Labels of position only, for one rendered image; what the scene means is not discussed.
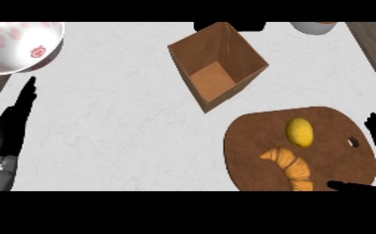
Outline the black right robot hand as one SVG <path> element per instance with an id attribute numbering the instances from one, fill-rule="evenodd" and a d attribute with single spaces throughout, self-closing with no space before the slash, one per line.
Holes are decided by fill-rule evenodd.
<path id="1" fill-rule="evenodd" d="M 371 131 L 372 139 L 376 144 L 376 114 L 372 113 L 371 117 L 365 121 L 366 128 Z M 343 182 L 338 180 L 329 180 L 326 183 L 328 187 L 337 191 L 346 192 L 376 192 L 376 186 L 359 184 L 353 182 Z"/>

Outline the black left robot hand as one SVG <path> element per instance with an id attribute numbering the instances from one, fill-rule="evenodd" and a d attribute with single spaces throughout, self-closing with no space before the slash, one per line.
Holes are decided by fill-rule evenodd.
<path id="1" fill-rule="evenodd" d="M 15 105 L 0 115 L 0 156 L 18 156 L 26 138 L 26 127 L 36 93 L 36 78 L 32 77 L 20 93 Z"/>

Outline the yellow lemon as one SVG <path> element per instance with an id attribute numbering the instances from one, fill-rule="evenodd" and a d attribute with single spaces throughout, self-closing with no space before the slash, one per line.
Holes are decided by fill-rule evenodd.
<path id="1" fill-rule="evenodd" d="M 315 139 L 313 126 L 307 119 L 295 117 L 287 124 L 285 133 L 288 140 L 298 147 L 309 147 Z"/>

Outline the brown wooden cutting board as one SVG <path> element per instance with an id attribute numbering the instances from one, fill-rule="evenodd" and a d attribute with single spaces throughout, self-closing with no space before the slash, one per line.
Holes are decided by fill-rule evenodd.
<path id="1" fill-rule="evenodd" d="M 300 148 L 285 135 L 288 121 L 303 117 L 315 130 L 313 144 Z M 371 184 L 376 179 L 376 157 L 362 129 L 351 118 L 328 107 L 248 114 L 231 124 L 223 142 L 226 168 L 241 190 L 291 189 L 284 170 L 262 154 L 272 148 L 291 149 L 306 160 L 318 191 L 340 180 Z"/>

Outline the brown cardboard box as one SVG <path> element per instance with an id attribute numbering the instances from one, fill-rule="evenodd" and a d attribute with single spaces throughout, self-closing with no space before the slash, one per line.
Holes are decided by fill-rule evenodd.
<path id="1" fill-rule="evenodd" d="M 208 113 L 248 86 L 269 64 L 226 22 L 217 22 L 169 45 L 200 107 Z"/>

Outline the golden croissant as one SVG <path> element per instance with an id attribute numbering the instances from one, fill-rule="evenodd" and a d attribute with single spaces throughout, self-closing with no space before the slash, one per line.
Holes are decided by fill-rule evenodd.
<path id="1" fill-rule="evenodd" d="M 260 158 L 273 161 L 284 170 L 294 191 L 315 190 L 309 163 L 294 154 L 291 149 L 284 147 L 272 148 L 260 155 Z"/>

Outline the white bowl with red print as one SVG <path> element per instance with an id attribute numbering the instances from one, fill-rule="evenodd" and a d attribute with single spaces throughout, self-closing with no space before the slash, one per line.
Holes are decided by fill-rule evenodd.
<path id="1" fill-rule="evenodd" d="M 0 75 L 45 67 L 58 57 L 64 22 L 0 22 Z"/>

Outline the grey cup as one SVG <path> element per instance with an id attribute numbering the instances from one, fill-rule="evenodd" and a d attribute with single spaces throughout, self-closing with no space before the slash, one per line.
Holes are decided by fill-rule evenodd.
<path id="1" fill-rule="evenodd" d="M 335 22 L 292 22 L 292 27 L 307 35 L 325 35 L 335 27 Z"/>

